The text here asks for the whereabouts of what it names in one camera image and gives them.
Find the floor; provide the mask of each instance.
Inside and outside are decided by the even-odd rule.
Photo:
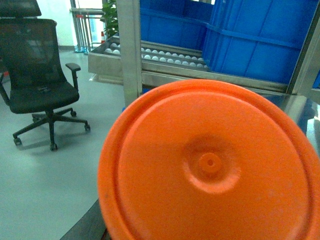
[[[12,134],[32,123],[30,114],[13,114],[0,99],[0,240],[59,240],[97,200],[97,166],[104,139],[124,107],[120,85],[89,81],[88,57],[60,53],[76,63],[80,99],[71,106],[82,123],[55,123],[57,152],[50,151],[49,126],[21,135],[16,147]],[[8,91],[10,83],[4,83]]]

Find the green plant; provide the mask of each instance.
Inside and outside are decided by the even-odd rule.
[[[106,27],[104,29],[108,38],[112,37],[119,31],[118,26],[118,13],[116,0],[108,0],[102,5],[102,11],[104,15],[101,21],[105,22]]]

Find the mesh chair back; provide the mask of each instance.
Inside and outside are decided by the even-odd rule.
[[[61,69],[53,20],[0,19],[0,56],[13,89],[67,81]]]

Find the blue bin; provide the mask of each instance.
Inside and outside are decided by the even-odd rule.
[[[302,45],[317,3],[318,0],[216,0],[210,24]]]
[[[141,8],[141,40],[201,50],[206,23]]]
[[[216,0],[202,56],[215,72],[288,84],[318,0]]]
[[[187,0],[184,3],[183,16],[209,23],[213,8],[214,5],[209,3]]]
[[[140,8],[182,16],[186,0],[140,0]]]
[[[202,57],[214,72],[288,84],[301,47],[207,25]]]
[[[320,71],[318,72],[318,75],[316,76],[316,79],[314,81],[314,84],[312,86],[314,89],[320,88]]]

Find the office chair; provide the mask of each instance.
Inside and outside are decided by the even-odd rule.
[[[84,123],[86,131],[90,125],[86,120],[63,116],[70,112],[75,117],[77,113],[72,108],[54,113],[79,99],[77,71],[81,68],[75,63],[66,64],[72,73],[72,86],[61,68],[56,22],[22,18],[40,15],[36,0],[1,0],[0,17],[7,18],[0,19],[0,56],[10,75],[11,91],[9,98],[1,84],[2,75],[0,94],[11,112],[32,113],[33,123],[13,134],[14,143],[21,145],[20,134],[49,123],[50,150],[56,151],[54,122]]]

